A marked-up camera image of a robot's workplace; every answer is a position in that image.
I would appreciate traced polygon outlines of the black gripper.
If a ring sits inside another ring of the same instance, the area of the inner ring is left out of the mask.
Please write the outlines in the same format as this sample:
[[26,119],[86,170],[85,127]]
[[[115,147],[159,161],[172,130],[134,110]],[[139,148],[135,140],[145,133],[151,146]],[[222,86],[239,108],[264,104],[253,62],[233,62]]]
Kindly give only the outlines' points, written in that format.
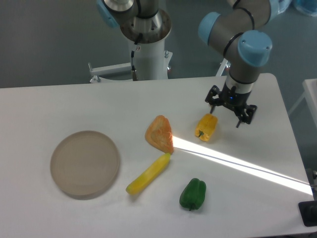
[[222,91],[214,85],[208,92],[205,102],[210,106],[210,113],[213,113],[218,106],[224,106],[225,108],[233,111],[238,118],[236,128],[241,123],[250,124],[253,120],[253,116],[257,110],[256,105],[248,105],[247,100],[251,94],[238,93],[237,86],[229,88],[224,84]]

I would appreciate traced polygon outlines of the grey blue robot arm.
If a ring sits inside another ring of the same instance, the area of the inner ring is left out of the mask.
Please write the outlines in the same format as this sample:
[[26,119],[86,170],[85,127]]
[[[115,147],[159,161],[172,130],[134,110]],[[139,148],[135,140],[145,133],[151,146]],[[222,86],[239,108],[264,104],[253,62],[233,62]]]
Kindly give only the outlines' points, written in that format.
[[[279,12],[276,0],[237,0],[233,11],[222,16],[208,13],[200,22],[198,35],[231,64],[222,89],[213,86],[206,96],[212,107],[233,111],[240,123],[250,124],[257,106],[247,99],[272,49],[270,37],[259,28]],[[111,28],[119,27],[128,40],[132,79],[167,78],[165,39],[171,32],[169,15],[156,0],[99,0],[97,9]]]

